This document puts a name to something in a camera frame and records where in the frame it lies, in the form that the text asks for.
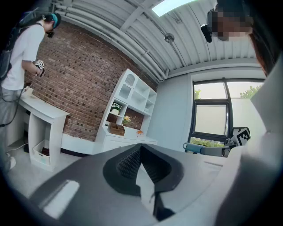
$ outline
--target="potted plant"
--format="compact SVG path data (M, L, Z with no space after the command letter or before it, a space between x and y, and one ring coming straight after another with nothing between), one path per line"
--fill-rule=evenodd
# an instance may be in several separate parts
M125 116L125 117L123 118L122 125L125 125L125 124L127 124L128 122L131 122L131 119L130 119L129 116Z
M121 109L122 109L122 105L113 103L111 112L115 115L119 115L119 112L121 111Z

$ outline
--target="window frame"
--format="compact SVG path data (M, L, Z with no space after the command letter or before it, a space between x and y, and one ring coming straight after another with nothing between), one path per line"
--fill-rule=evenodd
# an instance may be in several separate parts
M264 82L265 79L213 79L213 80L205 80L205 81L193 81L193 101L192 101L192 118L191 118L191 128L190 134L188 137L188 143L191 140L191 137L206 139L206 140L213 140L219 142L225 142L226 139L231 138L231 131L233 128L233 108L232 108L232 101L229 92L229 88L227 82ZM207 84L207 83L223 83L226 97L225 99L198 99L195 100L195 85L200 84ZM210 134L204 132L195 132L195 124L196 124L196 107L197 105L226 105L226 111L228 113L228 131L227 135L219 135L219 134Z

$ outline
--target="cable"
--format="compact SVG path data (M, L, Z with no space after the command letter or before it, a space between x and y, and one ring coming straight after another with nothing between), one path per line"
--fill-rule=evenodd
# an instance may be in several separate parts
M18 111L18 107L19 107L19 100L20 100L20 98L21 98L21 96L22 96L23 89L22 89L22 91L21 91L21 93L20 93L20 95L19 95L19 98L18 98L18 101L17 101L16 111L15 111L15 114L14 114L14 116L13 116L12 120L11 120L10 122L8 122L7 124L1 124L1 125L0 125L0 128L1 128L1 127L5 127L5 126L7 126L7 125L11 124L11 123L12 123L12 121L15 119L16 114L17 114L17 111Z
M169 13L167 13L169 16L171 16ZM172 17L172 16L171 16ZM172 17L176 22L179 21L178 19L175 19L174 17Z
M18 147L18 148L15 148L15 149L10 149L9 151L14 151L14 150L18 150L18 149L20 149L21 147L23 147L23 146L25 146L25 145L27 145L28 143L25 143L25 144L23 144L22 146L20 146L20 147Z
M0 94L1 94L1 98L2 98L2 100L4 100L4 102L6 102L6 103L13 103L13 102L16 102L17 100L18 100L18 98L17 99L15 99L15 100L12 100L12 101L6 101L4 98L3 98L3 93L2 93L2 81L0 81Z

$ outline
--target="floor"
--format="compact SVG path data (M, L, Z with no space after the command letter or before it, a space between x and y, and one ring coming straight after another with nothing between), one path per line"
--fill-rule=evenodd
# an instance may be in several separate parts
M20 147L23 143L16 142L9 149ZM60 164L55 166L53 172L46 171L31 164L29 153L23 151L23 147L14 151L9 151L10 155L16 159L16 166L8 172L11 186L29 198L32 193L46 180L57 174L80 157L61 153ZM154 184L141 165L136 184L141 187L141 202L153 213L154 208Z
M9 149L15 149L21 146L21 144L22 143L16 142L12 144ZM29 198L36 188L43 182L80 159L80 157L61 153L59 160L60 164L55 166L53 172L49 172L32 165L30 156L23 151L23 147L14 151L9 151L9 153L16 159L16 166L8 172L10 183L27 198Z

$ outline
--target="teal headband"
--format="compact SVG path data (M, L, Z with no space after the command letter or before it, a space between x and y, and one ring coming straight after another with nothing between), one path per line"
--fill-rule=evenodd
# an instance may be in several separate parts
M58 18L54 13L52 13L51 15L52 15L53 20L54 20L54 25L53 25L53 29L54 29L56 27L57 22L58 22Z

